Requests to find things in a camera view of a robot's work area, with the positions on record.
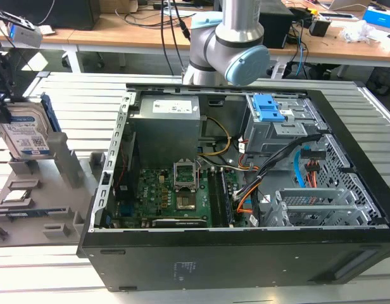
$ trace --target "green motherboard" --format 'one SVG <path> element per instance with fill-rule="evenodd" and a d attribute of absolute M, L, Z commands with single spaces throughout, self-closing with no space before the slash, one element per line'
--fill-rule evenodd
<path fill-rule="evenodd" d="M 215 204 L 215 193 L 209 192 L 211 172 L 210 169 L 198 172 L 199 185 L 196 191 L 183 188 L 177 192 L 174 189 L 173 169 L 142 169 L 136 201 L 119 202 L 115 218 L 119 219 L 119 224 L 124 228 L 145 228 L 154 219 L 204 220 L 207 227 L 213 227 L 211 204 Z M 192 182 L 192 173 L 187 168 L 178 170 L 177 181 Z M 226 172 L 225 180 L 228 195 L 231 195 L 233 189 L 238 187 L 236 173 Z"/>

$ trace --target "desk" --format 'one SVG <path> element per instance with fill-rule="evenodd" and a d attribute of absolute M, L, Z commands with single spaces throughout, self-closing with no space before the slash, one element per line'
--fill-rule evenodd
<path fill-rule="evenodd" d="M 140 18 L 153 15 L 154 11 L 142 11 Z M 156 23 L 160 16 L 153 16 L 142 23 Z M 356 42 L 348 44 L 339 36 L 341 28 L 329 27 L 324 38 L 312 37 L 307 29 L 303 41 L 309 48 L 309 63 L 332 63 L 339 65 L 361 65 L 371 67 L 390 67 L 390 51 L 385 51 L 379 43 Z M 177 44 L 182 55 L 189 55 L 189 42 L 175 29 Z M 102 14 L 94 30 L 90 32 L 75 30 L 68 39 L 79 51 L 98 51 L 112 53 L 163 54 L 160 30 L 150 30 L 126 24 L 115 14 Z M 167 53 L 176 56 L 171 30 L 165 30 Z M 293 57 L 296 46 L 287 44 L 284 49 L 270 49 L 272 60 L 276 61 L 272 78 L 281 78 L 286 63 Z"/>

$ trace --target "blue cable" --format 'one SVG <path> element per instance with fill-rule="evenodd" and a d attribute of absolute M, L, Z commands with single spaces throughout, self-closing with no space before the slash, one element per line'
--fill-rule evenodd
<path fill-rule="evenodd" d="M 303 60 L 303 48 L 302 48 L 301 36 L 299 36 L 299 49 L 301 50 L 301 57 L 299 59 L 299 66 L 298 66 L 298 71 L 296 72 L 296 76 L 298 76 L 299 72 L 301 71 L 302 60 Z"/>
<path fill-rule="evenodd" d="M 295 175 L 296 175 L 296 178 L 298 180 L 299 185 L 301 186 L 301 188 L 305 188 L 306 187 L 305 182 L 303 180 L 301 171 L 299 170 L 299 157 L 300 156 L 301 156 L 301 150 L 299 150 L 298 152 L 295 153 L 294 171 L 295 171 Z"/>
<path fill-rule="evenodd" d="M 300 71 L 301 71 L 302 61 L 303 61 L 302 33 L 303 33 L 304 22 L 303 22 L 303 20 L 301 20 L 301 21 L 302 21 L 302 31 L 299 35 L 299 49 L 301 50 L 301 57 L 299 59 L 299 66 L 298 66 L 298 71 L 296 72 L 296 76 L 298 76 Z"/>

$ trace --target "hard drive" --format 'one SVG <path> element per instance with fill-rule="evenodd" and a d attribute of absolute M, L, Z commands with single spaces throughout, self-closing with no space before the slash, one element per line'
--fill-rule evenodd
<path fill-rule="evenodd" d="M 11 123 L 0 123 L 0 135 L 16 160 L 41 160 L 50 156 L 50 132 L 61 132 L 49 96 L 8 103 Z"/>

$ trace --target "silver robot arm segment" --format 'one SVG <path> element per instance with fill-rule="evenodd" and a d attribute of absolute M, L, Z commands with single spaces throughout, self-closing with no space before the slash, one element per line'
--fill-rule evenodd
<path fill-rule="evenodd" d="M 223 0 L 223 13 L 198 13 L 192 18 L 184 84 L 219 86 L 227 81 L 246 86 L 262 75 L 270 55 L 262 45 L 260 6 L 261 0 Z"/>

